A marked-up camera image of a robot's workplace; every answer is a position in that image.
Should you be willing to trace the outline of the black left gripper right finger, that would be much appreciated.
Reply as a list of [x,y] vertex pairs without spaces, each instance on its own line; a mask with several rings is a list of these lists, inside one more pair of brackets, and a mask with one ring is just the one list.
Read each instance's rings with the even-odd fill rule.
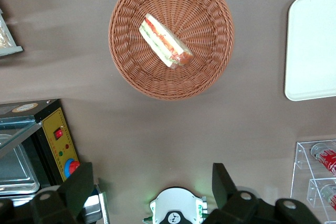
[[212,192],[217,209],[203,223],[320,223],[298,200],[280,198],[271,205],[249,191],[238,190],[222,163],[213,164]]

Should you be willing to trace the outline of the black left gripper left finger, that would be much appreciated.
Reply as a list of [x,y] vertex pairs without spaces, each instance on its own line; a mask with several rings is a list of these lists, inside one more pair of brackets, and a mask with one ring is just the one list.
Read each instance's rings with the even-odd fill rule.
[[84,223],[81,211],[93,189],[92,163],[81,163],[57,190],[40,191],[18,207],[2,199],[1,223]]

